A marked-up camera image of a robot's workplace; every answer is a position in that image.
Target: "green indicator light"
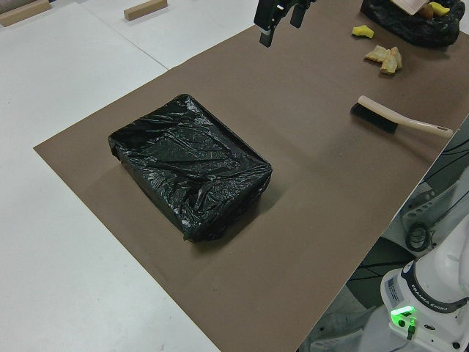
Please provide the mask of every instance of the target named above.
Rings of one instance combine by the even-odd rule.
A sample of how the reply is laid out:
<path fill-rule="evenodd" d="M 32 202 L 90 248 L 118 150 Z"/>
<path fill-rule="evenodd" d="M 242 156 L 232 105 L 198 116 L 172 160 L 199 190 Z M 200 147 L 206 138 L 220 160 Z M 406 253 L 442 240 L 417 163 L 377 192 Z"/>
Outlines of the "green indicator light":
<path fill-rule="evenodd" d="M 414 310 L 416 310 L 416 309 L 412 306 L 405 306 L 405 307 L 402 307 L 402 308 L 399 308 L 399 309 L 391 310 L 391 315 L 397 316 L 397 315 L 401 315 L 401 314 L 404 314 L 404 313 L 413 312 Z"/>

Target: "hand brush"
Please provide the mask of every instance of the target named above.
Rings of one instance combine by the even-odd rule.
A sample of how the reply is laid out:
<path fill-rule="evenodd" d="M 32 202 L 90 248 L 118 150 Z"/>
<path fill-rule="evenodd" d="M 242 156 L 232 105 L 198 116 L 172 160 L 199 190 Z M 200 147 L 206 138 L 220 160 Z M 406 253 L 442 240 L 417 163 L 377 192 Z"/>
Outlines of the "hand brush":
<path fill-rule="evenodd" d="M 359 97 L 358 102 L 350 111 L 352 114 L 371 122 L 373 125 L 376 125 L 388 133 L 394 133 L 397 125 L 404 125 L 445 138 L 451 138 L 453 136 L 453 131 L 449 128 L 409 119 L 364 95 Z"/>

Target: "gray cylindrical object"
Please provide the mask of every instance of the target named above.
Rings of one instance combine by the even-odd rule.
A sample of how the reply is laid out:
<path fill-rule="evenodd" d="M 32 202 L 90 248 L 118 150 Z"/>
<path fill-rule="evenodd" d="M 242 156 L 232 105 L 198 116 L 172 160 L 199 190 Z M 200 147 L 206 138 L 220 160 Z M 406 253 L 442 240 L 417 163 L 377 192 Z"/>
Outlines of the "gray cylindrical object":
<path fill-rule="evenodd" d="M 3 0 L 0 1 L 0 13 L 8 12 L 36 0 Z"/>

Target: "white tabletop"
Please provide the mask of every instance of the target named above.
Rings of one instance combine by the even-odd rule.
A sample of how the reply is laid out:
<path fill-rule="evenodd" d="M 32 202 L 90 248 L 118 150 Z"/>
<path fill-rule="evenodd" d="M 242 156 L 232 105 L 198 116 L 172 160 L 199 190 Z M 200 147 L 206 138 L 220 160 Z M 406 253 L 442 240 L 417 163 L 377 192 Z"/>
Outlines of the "white tabletop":
<path fill-rule="evenodd" d="M 218 351 L 32 149 L 248 28 L 257 4 L 169 0 L 127 22 L 141 2 L 57 0 L 0 27 L 0 351 Z"/>

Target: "black brush bristles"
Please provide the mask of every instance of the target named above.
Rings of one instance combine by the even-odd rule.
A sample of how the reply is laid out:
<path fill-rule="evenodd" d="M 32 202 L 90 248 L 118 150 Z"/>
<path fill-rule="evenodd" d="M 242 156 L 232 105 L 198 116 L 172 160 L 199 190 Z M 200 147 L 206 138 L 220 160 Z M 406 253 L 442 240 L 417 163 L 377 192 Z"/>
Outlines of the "black brush bristles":
<path fill-rule="evenodd" d="M 397 124 L 395 122 L 389 121 L 388 119 L 382 117 L 376 112 L 371 111 L 359 103 L 356 103 L 350 109 L 350 112 L 355 116 L 361 117 L 362 119 L 371 122 L 373 125 L 381 128 L 383 131 L 388 133 L 394 133 L 396 131 Z"/>

